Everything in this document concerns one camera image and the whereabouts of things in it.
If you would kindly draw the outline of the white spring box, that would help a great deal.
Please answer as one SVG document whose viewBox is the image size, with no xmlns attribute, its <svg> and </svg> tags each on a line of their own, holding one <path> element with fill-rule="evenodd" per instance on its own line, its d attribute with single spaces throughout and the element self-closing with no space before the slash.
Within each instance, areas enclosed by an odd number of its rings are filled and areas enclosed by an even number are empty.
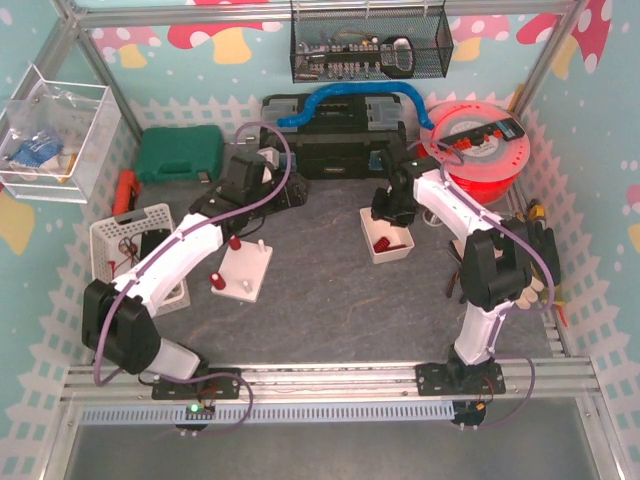
<svg viewBox="0 0 640 480">
<path fill-rule="evenodd" d="M 374 220 L 371 208 L 359 210 L 364 240 L 374 264 L 406 258 L 415 247 L 408 228 L 392 226 L 386 220 Z"/>
</svg>

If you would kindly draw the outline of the white peg base plate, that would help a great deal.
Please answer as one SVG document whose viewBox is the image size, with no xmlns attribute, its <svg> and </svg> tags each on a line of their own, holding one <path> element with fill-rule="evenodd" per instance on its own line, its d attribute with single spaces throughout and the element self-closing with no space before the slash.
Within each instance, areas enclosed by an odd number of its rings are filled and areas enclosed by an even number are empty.
<svg viewBox="0 0 640 480">
<path fill-rule="evenodd" d="M 243 302 L 255 303 L 261 290 L 273 248 L 267 246 L 262 239 L 257 243 L 241 240 L 242 246 L 227 251 L 217 271 L 226 281 L 226 288 L 211 292 L 216 295 L 233 298 Z"/>
</svg>

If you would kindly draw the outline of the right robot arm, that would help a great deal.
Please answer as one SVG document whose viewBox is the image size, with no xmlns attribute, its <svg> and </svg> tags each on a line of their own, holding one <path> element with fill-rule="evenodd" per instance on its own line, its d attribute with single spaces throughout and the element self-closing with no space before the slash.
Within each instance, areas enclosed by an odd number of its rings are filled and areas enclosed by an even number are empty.
<svg viewBox="0 0 640 480">
<path fill-rule="evenodd" d="M 413 158 L 402 145 L 388 146 L 380 162 L 389 185 L 376 190 L 371 216 L 407 227 L 419 207 L 431 211 L 464 248 L 460 285 L 466 298 L 461 331 L 443 364 L 423 373 L 428 394 L 469 394 L 496 371 L 493 351 L 506 313 L 532 279 L 527 229 L 486 211 L 456 186 L 432 157 Z"/>
</svg>

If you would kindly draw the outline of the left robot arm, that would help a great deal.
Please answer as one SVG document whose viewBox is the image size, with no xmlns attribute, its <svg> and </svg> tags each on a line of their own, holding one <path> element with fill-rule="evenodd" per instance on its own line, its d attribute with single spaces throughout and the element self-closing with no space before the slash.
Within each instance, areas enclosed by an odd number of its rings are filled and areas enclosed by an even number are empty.
<svg viewBox="0 0 640 480">
<path fill-rule="evenodd" d="M 153 372 L 190 383 L 201 363 L 193 350 L 164 339 L 154 317 L 170 291 L 211 253 L 229 244 L 256 213 L 280 208 L 290 182 L 291 153 L 238 152 L 226 176 L 190 206 L 175 230 L 129 271 L 84 291 L 83 344 L 95 353 L 94 381 L 103 360 L 129 374 Z"/>
</svg>

